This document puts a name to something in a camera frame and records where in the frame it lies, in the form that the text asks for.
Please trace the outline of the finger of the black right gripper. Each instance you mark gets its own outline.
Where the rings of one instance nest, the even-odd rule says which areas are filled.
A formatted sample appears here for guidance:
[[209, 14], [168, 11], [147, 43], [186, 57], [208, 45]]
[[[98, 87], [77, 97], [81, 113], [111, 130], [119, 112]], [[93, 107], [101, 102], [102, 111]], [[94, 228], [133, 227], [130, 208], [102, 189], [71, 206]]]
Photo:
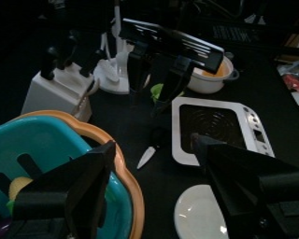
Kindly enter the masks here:
[[159, 99], [151, 112], [153, 117], [157, 117], [166, 110], [174, 99], [181, 95], [190, 83], [193, 72], [192, 60], [178, 56], [165, 79]]
[[130, 84], [131, 105], [138, 105], [147, 80], [151, 63], [149, 60], [149, 45], [138, 42], [129, 54], [127, 71]]

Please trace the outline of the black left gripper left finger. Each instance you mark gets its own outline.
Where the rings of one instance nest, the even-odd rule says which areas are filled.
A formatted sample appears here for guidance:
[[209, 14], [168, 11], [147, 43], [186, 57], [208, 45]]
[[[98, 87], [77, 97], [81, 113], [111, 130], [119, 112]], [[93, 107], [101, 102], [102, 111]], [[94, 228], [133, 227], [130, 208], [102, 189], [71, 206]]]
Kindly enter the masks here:
[[7, 239], [95, 239], [117, 144], [107, 142], [18, 193]]

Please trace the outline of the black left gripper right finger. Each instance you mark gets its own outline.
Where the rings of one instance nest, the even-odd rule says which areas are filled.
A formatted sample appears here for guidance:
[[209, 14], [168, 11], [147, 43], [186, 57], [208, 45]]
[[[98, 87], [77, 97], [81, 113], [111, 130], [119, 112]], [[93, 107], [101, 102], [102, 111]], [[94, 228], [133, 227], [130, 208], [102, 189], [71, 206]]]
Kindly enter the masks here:
[[299, 168], [201, 134], [192, 146], [230, 239], [299, 239]]

